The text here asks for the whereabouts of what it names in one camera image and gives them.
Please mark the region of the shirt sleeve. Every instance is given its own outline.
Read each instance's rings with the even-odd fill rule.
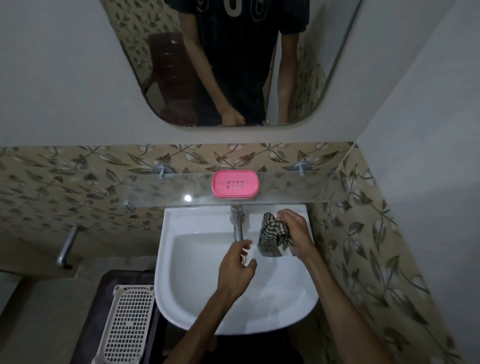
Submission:
[[[310,18],[310,0],[283,0],[281,34],[296,34],[307,29]]]
[[[176,10],[178,12],[197,14],[196,0],[165,0],[165,3],[173,10]]]

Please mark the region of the forearm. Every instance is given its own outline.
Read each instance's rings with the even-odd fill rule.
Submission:
[[[280,61],[277,84],[279,123],[288,122],[290,104],[297,84],[298,67],[299,65],[296,55],[290,56],[287,60],[282,57],[282,60]]]
[[[210,67],[210,62],[202,48],[202,45],[195,40],[185,39],[185,47],[190,56],[192,64],[197,71],[197,75],[205,86],[208,94],[212,98],[219,113],[230,107],[230,102],[223,94],[220,86],[216,82],[215,76]]]
[[[345,295],[316,250],[304,261],[344,364],[393,364],[385,346]]]
[[[233,302],[226,295],[215,292],[208,300],[190,330],[187,331],[165,364],[199,363],[205,353],[210,339],[228,312]]]

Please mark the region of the floor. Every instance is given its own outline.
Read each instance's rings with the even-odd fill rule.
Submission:
[[[86,259],[75,279],[25,281],[0,316],[0,363],[68,364],[101,277],[111,269],[155,269],[156,257]],[[305,364],[319,363],[313,315],[289,327]],[[182,337],[167,331],[165,351]]]

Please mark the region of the white ceramic sink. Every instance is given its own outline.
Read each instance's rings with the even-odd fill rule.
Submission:
[[[258,266],[246,292],[218,327],[218,335],[271,331],[304,318],[318,295],[303,263],[260,255],[257,243],[264,213],[290,208],[308,221],[305,205],[245,205],[243,237],[253,241],[247,262]],[[189,329],[215,292],[218,267],[233,242],[230,206],[165,209],[155,271],[155,298],[163,316]]]

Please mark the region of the black t-shirt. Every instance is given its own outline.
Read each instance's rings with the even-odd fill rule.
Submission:
[[[306,29],[309,0],[169,0],[168,3],[174,10],[197,16],[199,37],[222,92],[247,123],[249,120],[261,123],[265,119],[263,86],[278,32],[296,34]],[[197,114],[218,115],[201,82],[197,82],[195,108]],[[201,118],[199,115],[199,124],[204,124]]]

